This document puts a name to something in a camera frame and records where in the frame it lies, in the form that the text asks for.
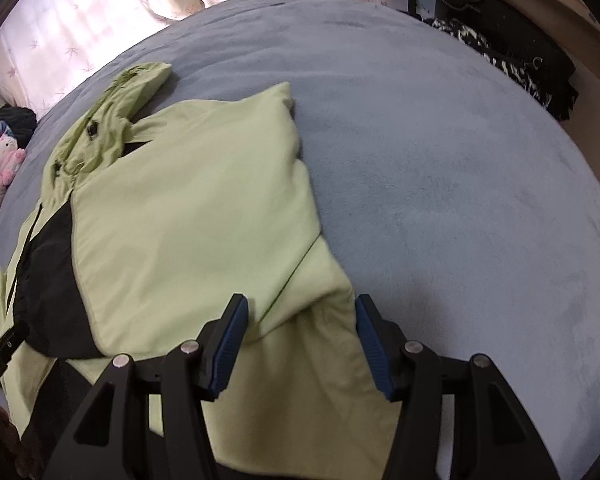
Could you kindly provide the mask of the black white patterned clothes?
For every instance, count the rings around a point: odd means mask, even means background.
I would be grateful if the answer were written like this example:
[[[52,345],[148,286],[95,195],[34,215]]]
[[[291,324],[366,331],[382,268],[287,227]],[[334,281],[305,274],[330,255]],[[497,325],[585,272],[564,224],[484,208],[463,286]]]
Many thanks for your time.
[[[544,30],[503,0],[436,0],[425,24],[475,50],[519,84],[558,122],[570,118],[579,92],[571,58]]]

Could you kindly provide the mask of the black knitted item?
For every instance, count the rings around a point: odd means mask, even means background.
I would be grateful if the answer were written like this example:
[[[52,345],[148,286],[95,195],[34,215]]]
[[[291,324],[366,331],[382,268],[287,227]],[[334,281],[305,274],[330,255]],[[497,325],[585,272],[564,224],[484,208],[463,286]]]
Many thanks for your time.
[[[0,120],[9,126],[20,148],[26,148],[35,133],[38,120],[35,112],[27,107],[5,104],[0,108]]]

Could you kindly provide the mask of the light green black jacket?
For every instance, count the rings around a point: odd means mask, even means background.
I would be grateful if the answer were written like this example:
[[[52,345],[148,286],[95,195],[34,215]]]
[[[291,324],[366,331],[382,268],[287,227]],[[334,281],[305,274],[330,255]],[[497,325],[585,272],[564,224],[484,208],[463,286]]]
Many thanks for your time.
[[[0,337],[30,326],[2,385],[19,430],[52,367],[95,380],[164,356],[234,294],[249,327],[204,407],[216,460],[250,474],[378,479],[398,410],[377,391],[352,285],[314,204],[289,84],[138,116],[166,63],[129,68],[60,139],[0,270]]]

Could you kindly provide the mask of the pink white cat plush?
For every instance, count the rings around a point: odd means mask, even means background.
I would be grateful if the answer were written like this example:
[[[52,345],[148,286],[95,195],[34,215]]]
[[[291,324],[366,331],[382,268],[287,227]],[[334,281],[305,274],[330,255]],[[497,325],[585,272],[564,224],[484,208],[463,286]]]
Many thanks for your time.
[[[8,134],[0,137],[0,185],[9,186],[26,158],[26,150]]]

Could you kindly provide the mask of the grey-blue bed blanket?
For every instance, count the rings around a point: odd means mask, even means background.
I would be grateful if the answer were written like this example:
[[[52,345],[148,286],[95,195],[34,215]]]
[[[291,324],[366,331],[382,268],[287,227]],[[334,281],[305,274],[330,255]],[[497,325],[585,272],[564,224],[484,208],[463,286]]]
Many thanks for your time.
[[[298,156],[354,299],[372,296],[408,340],[439,356],[490,356],[539,431],[550,475],[579,479],[592,469],[600,182],[513,81],[383,6],[230,0],[119,55],[36,129],[0,210],[0,270],[40,199],[55,146],[117,76],[145,63],[171,73],[140,117],[289,84]],[[44,454],[97,378],[68,361],[52,367],[25,429],[38,430]]]

